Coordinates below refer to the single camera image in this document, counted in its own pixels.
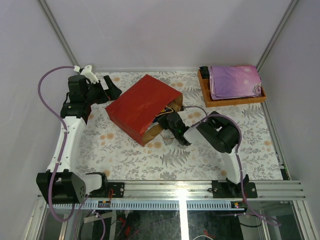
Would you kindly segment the yellow snack packet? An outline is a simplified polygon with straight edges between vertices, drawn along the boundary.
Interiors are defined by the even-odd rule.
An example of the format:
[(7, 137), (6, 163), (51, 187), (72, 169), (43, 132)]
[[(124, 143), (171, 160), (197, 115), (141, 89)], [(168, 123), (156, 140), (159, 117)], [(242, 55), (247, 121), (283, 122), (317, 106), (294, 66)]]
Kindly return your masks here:
[(166, 107), (161, 111), (162, 114), (168, 114), (168, 113), (173, 113), (173, 112), (174, 112), (174, 109), (172, 109), (172, 108), (169, 107), (169, 106), (166, 106)]

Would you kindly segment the red paper bag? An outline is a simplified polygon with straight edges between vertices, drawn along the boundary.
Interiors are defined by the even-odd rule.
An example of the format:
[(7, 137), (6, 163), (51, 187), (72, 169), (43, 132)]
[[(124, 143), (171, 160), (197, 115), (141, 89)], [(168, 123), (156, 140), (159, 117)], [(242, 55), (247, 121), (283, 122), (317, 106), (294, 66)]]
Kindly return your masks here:
[(145, 146), (164, 129), (159, 124), (150, 127), (166, 106), (180, 111), (183, 94), (146, 74), (137, 83), (108, 105), (110, 120), (141, 146)]

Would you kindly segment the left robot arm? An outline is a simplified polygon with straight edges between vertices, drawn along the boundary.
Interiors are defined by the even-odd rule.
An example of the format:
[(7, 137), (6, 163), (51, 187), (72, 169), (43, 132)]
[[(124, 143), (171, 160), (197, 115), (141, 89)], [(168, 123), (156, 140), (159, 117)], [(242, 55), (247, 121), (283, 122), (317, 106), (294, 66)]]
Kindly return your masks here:
[(78, 148), (91, 106), (114, 101), (122, 94), (108, 75), (103, 77), (103, 82), (92, 83), (84, 75), (68, 78), (68, 92), (58, 115), (61, 130), (56, 149), (46, 171), (36, 177), (36, 184), (48, 204), (80, 204), (87, 194), (102, 198), (109, 193), (105, 173), (81, 175), (76, 172)]

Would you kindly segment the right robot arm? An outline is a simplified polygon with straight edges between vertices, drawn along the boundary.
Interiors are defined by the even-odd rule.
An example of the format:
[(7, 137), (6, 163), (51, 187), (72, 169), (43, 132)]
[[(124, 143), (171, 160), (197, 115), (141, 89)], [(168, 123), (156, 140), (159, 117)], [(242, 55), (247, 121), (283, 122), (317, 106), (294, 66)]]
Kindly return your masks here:
[(244, 174), (239, 156), (242, 132), (235, 121), (216, 111), (192, 126), (186, 126), (177, 112), (158, 116), (156, 119), (181, 145), (207, 143), (221, 153), (227, 170), (227, 191), (235, 198), (247, 197), (245, 191), (249, 176)]

